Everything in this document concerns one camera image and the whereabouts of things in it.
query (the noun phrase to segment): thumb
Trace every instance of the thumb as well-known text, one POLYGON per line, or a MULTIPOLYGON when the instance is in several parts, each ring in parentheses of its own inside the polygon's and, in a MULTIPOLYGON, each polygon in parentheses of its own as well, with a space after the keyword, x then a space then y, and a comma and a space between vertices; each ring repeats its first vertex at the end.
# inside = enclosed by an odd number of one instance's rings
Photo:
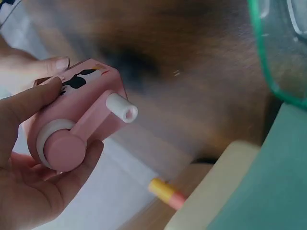
POLYGON ((48 84, 0 100, 0 167, 5 166, 11 155, 18 136, 18 126, 53 102, 61 86, 61 80, 54 78, 48 84))
POLYGON ((33 80, 47 78, 56 75, 69 66, 68 57, 53 57, 45 60, 35 60, 28 64, 27 75, 32 76, 33 80))

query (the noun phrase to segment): hand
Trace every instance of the hand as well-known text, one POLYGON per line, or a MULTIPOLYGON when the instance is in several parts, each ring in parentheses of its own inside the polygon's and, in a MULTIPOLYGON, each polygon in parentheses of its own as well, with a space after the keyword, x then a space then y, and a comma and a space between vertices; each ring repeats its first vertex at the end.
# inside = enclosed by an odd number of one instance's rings
POLYGON ((60 93, 55 78, 15 96, 0 100, 0 229, 31 229, 56 218, 77 195, 94 167, 103 144, 91 144, 83 163, 56 175, 32 157, 12 153, 18 126, 53 102, 60 93))
POLYGON ((11 48, 0 36, 0 85, 12 94, 19 93, 40 78, 51 77, 67 69, 67 57, 53 57, 46 60, 37 60, 32 55, 11 48))

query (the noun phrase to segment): white ring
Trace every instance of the white ring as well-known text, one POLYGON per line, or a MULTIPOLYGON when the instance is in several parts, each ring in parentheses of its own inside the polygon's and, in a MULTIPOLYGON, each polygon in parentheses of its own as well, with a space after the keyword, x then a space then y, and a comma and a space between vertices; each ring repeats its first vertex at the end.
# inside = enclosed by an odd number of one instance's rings
POLYGON ((61 129, 71 129, 75 123, 68 119, 57 119, 47 123, 39 131, 36 139, 36 150, 42 163, 50 169, 53 169, 44 155, 44 145, 47 139, 56 131, 61 129))

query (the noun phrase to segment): white tube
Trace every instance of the white tube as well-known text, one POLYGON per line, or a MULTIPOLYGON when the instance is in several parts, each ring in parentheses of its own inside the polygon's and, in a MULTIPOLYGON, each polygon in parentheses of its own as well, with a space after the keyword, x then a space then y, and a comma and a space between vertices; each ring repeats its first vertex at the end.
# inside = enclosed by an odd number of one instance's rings
POLYGON ((131 123, 138 115, 138 108, 117 93, 107 97, 106 107, 125 123, 131 123))

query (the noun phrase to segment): pink plastic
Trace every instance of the pink plastic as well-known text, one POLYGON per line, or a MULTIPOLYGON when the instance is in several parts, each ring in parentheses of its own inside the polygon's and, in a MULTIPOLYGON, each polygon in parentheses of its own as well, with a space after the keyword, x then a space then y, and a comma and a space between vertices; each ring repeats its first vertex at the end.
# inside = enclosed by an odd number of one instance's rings
POLYGON ((59 77, 63 82, 62 95, 29 119, 26 131, 30 153, 41 161, 36 139, 42 127, 60 118, 73 121, 75 125, 70 131, 53 133, 44 145, 44 156, 51 167, 70 171, 83 161, 85 148, 93 140, 102 141, 126 124, 107 109, 106 98, 114 92, 124 98, 127 96, 119 72, 93 59, 72 67, 59 77))

